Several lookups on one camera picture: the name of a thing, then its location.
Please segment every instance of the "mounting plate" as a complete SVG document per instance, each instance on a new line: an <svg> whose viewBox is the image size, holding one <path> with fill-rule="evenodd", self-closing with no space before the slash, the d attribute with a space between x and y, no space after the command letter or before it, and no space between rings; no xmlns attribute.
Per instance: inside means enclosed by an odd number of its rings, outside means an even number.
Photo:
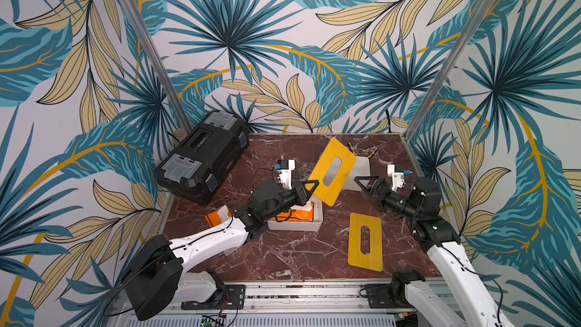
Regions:
<svg viewBox="0 0 581 327"><path fill-rule="evenodd" d="M371 309L414 308L409 303L394 304L389 297L389 284L366 284L364 288Z"/></svg>
<svg viewBox="0 0 581 327"><path fill-rule="evenodd" d="M224 286L224 296L228 296L228 304L224 309L242 309L244 307L244 297L246 295L246 286L244 284L228 284ZM187 311L196 310L208 310L208 309L221 309L222 304L218 303L216 308L216 302L183 302L181 309Z"/></svg>

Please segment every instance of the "tropical leaf wallpaper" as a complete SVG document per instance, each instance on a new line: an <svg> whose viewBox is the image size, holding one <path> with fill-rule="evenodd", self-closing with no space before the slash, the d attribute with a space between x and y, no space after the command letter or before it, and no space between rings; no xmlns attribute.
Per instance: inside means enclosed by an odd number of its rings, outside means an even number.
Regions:
<svg viewBox="0 0 581 327"><path fill-rule="evenodd" d="M517 325L581 325L580 15L581 0L492 6L411 139Z"/></svg>
<svg viewBox="0 0 581 327"><path fill-rule="evenodd" d="M330 133L403 131L478 0L163 1L143 18L193 124L236 102L256 132Z"/></svg>
<svg viewBox="0 0 581 327"><path fill-rule="evenodd" d="M4 3L0 326L100 326L167 204L155 165L185 134L117 0ZM167 4L138 4L155 33Z"/></svg>
<svg viewBox="0 0 581 327"><path fill-rule="evenodd" d="M421 119L478 0L134 1L192 124L213 109L253 132L419 122L442 215L513 322L581 325L581 0L495 0ZM100 326L185 130L117 0L5 2L0 327Z"/></svg>

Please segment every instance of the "marble tabletop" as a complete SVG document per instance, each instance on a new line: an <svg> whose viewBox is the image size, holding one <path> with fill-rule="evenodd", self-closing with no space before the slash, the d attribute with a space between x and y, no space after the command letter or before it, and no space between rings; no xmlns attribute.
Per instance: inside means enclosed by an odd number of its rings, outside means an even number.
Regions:
<svg viewBox="0 0 581 327"><path fill-rule="evenodd" d="M389 162L414 171L410 156L398 134L251 134L249 148L222 184L212 203L202 207L176 197L164 234L172 239L207 229L209 226L204 216L224 204L234 210L240 209L249 198L254 171L260 167L271 168L281 158L295 159L293 180L307 179L331 137L336 137L345 145L351 142L358 156L367 156L378 148L369 162L371 175L385 177ZM258 186L271 177L269 172L258 171L254 182ZM402 192L408 194L415 176L412 174L405 177L407 186ZM382 272L347 263L351 213L381 218ZM335 206L323 205L323 224L318 232L268 230L232 254L225 256L220 253L191 271L215 271L222 280L235 281L385 278L396 271L411 269L418 270L424 276L440 276L438 269L411 237L403 219L394 220L388 214L379 215L359 192L344 190Z"/></svg>

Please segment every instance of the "white plastic box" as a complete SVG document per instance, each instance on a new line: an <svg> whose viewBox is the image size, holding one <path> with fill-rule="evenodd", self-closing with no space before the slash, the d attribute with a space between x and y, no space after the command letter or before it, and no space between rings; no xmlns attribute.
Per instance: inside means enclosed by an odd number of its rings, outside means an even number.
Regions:
<svg viewBox="0 0 581 327"><path fill-rule="evenodd" d="M314 231L317 232L323 223L323 202L315 195L311 196L310 201L314 203L313 221L283 221L277 222L274 219L267 221L269 230L283 230L283 231Z"/></svg>

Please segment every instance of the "cable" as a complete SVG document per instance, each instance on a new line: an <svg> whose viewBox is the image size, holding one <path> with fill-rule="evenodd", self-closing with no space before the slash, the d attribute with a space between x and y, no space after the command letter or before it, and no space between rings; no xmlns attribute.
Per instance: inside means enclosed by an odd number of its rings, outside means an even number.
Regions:
<svg viewBox="0 0 581 327"><path fill-rule="evenodd" d="M498 290L500 291L500 300L498 301L498 309L496 310L496 319L498 320L498 326L499 327L502 326L502 324L500 323L500 309L503 305L504 292L503 292L503 289L500 287L500 284L498 284L498 282L494 278L492 278L490 275L480 274L478 272L471 271L470 269L468 269L466 266L464 266L464 264L462 264L462 262L460 261L460 258L458 258L456 255L454 255L454 253L451 252L450 250L448 250L445 246L438 245L438 244L433 243L429 240L424 240L424 241L427 243L430 243L432 245L435 245L436 247L441 247L442 249L446 250L450 255L452 255L458 261L458 263L462 266L463 270L470 272L472 274L476 274L477 276L480 276L481 278L488 278L488 279L492 280L494 282L494 284L496 284L496 286L498 287Z"/></svg>
<svg viewBox="0 0 581 327"><path fill-rule="evenodd" d="M111 297L111 299L109 300L109 302L108 302L108 303L105 305L105 308L103 309L103 315L104 315L105 317L113 317L113 316L117 316L117 315L120 315L120 314L127 313L127 312L129 312L129 311L132 311L132 310L133 310L133 308L131 308L131 309L126 309L126 310L124 310L124 311L121 311L121 312L118 312L118 313L115 313L115 314L105 314L105 311L107 310L107 308L109 308L109 305L111 304L111 302L113 301L113 299L115 299L115 297L117 297L117 295L118 295L118 294L119 294L119 293L120 293L120 292L123 290L123 288L125 288L125 287L127 286L127 284L131 283L131 281L132 281L132 280L134 280L134 279L135 279L135 278L136 278L136 277L137 277L139 274L141 274L142 272L144 272L144 270L146 270L146 269L147 269L147 268L149 268L151 265L153 265L154 263L156 263L156 262L157 262L159 259L161 259L163 256L165 256L166 254L172 253L174 250L177 250L177 249L179 249L180 247L184 247L184 246L191 245L191 244L195 243L196 241L198 241L198 240L200 240L200 239L202 239L202 238L204 238L204 237L206 237L206 236L209 236L209 235L212 235L212 234L215 234L215 233L219 233L219 232L222 232L222 231L224 231L225 229L228 229L228 228L229 228L229 227L232 225L232 221L234 221L234 216L233 216L233 217L230 217L230 223L229 223L229 224L228 224L228 226L226 226L225 228L223 228L223 229L220 229L220 230L216 230L216 231L212 231L212 232L209 232L209 233L207 233L207 234L204 234L204 235L200 236L199 238L197 238L197 239L195 239L195 240L193 240L193 241L191 241L191 242L189 242L189 243L187 243L187 244L185 244L185 245L176 246L175 248L173 248L173 249L170 249L169 251L166 251L166 252L164 252L163 254L161 254L161 255L159 255L158 257L156 257L155 259L151 260L151 262L149 262L147 265L145 265L143 268L141 268L141 269L140 269L140 270L139 270L139 271L138 271L138 272L137 272L137 273L136 273L134 276L132 276L132 277L131 277L131 279L127 280L127 282L123 283L123 284L122 284L122 285L119 287L119 289L117 290L117 292L116 292L115 294L113 294L113 296Z"/></svg>
<svg viewBox="0 0 581 327"><path fill-rule="evenodd" d="M275 174L276 176L278 176L278 173L276 173L276 172L275 172L275 171L273 171L273 170L269 170L268 168L257 168L257 169L256 169L256 171L254 171L254 175L252 176L252 191L251 191L251 192L254 192L254 180L255 180L255 178L256 178L256 172L258 172L258 171L260 171L260 170L263 170L263 171L269 171L269 172L271 172L271 173Z"/></svg>
<svg viewBox="0 0 581 327"><path fill-rule="evenodd" d="M293 212L293 211L294 211L294 210L293 210L292 208L291 208L291 209L289 209L289 215L287 216L287 218L286 218L286 219L284 219L284 220L282 220L282 221L280 221L280 220L278 219L278 215L274 216L274 220L275 220L276 222L285 222L285 221L289 221L289 220L291 219L291 216L292 216L292 212Z"/></svg>
<svg viewBox="0 0 581 327"><path fill-rule="evenodd" d="M236 315L234 316L234 319L232 320L232 322L230 322L228 324L228 326L226 326L226 327L230 327L232 325L232 323L234 323L234 321L236 321L236 318L238 317L238 305L236 304L236 302L232 302L232 304L234 305L234 307L236 307Z"/></svg>

